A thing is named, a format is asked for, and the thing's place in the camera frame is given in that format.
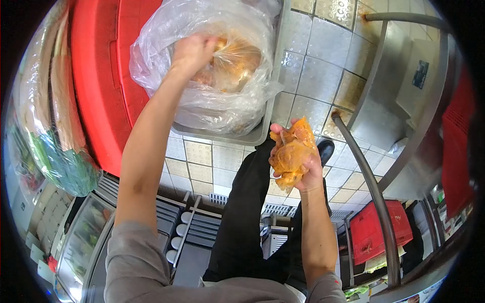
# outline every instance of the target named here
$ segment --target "sticker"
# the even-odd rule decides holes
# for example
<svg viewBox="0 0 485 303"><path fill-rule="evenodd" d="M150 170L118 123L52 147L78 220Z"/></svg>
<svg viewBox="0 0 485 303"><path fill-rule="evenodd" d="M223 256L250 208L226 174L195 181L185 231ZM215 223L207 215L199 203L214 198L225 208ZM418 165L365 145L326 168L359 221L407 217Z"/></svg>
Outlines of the sticker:
<svg viewBox="0 0 485 303"><path fill-rule="evenodd" d="M418 63L418 68L414 72L413 85L419 89L423 89L424 80L426 79L426 74L428 73L429 63L420 60Z"/></svg>

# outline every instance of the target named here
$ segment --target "chicken piece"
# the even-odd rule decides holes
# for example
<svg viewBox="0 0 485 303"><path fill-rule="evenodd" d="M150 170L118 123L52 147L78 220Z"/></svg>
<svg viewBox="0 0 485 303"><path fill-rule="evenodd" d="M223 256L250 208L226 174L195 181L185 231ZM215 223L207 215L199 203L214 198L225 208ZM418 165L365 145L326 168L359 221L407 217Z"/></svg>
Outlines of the chicken piece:
<svg viewBox="0 0 485 303"><path fill-rule="evenodd" d="M281 178L276 184L282 191L289 193L293 186L301 181L308 168L303 165L310 155L318 155L315 136L305 117L298 120L289 130L279 134L270 132L270 138L276 142L276 152L269 163Z"/></svg>

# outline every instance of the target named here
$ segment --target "hand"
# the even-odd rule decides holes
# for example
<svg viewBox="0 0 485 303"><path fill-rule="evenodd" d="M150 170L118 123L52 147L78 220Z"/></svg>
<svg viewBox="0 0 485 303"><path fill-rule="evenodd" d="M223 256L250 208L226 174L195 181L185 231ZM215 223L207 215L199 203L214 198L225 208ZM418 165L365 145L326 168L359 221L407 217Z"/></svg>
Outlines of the hand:
<svg viewBox="0 0 485 303"><path fill-rule="evenodd" d="M195 33L175 43L170 70L187 80L206 66L214 55L217 37Z"/></svg>
<svg viewBox="0 0 485 303"><path fill-rule="evenodd" d="M291 120L291 124L295 124L298 121L297 118L293 118ZM275 133L280 133L284 127L279 124L273 123L270 126L270 130ZM271 150L271 156L274 155L276 152L276 147ZM303 178L300 182L295 184L295 188L299 191L303 192L310 192L314 190L320 190L323 188L323 168L322 168L322 161L320 157L316 155L311 155L307 158L307 160L303 163L309 171L308 173L303 175ZM280 174L274 173L273 176L280 177Z"/></svg>

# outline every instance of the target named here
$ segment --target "black pants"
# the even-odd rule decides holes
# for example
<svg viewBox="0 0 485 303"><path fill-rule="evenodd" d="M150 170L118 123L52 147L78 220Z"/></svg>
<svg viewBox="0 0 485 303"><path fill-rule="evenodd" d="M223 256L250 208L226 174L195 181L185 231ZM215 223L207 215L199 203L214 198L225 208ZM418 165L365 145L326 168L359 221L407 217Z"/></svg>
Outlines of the black pants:
<svg viewBox="0 0 485 303"><path fill-rule="evenodd" d="M288 240L267 260L263 259L260 246L259 221L269 188L268 158L274 145L274 141L266 140L242 162L232 183L204 281L219 282L234 277L269 279L287 283L306 294L301 255L301 203L292 220L293 231Z"/></svg>

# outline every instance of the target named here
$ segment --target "person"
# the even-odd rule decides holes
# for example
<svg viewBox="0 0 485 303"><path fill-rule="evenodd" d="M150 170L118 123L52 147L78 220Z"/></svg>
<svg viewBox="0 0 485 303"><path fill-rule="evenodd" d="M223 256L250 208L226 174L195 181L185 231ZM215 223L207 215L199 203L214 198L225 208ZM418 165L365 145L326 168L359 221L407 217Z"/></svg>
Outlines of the person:
<svg viewBox="0 0 485 303"><path fill-rule="evenodd" d="M305 300L304 294L307 302L345 302L335 274L337 240L319 157L304 163L309 172L295 186L301 203L293 231L279 250L263 259L259 221L270 182L268 158L275 146L269 139L244 159L236 174L203 287L170 285L168 262L156 236L155 197L178 102L189 79L210 61L215 43L216 38L203 34L177 41L170 70L126 143L106 258L105 301L296 303ZM272 131L281 129L271 125ZM325 162L333 143L318 147Z"/></svg>

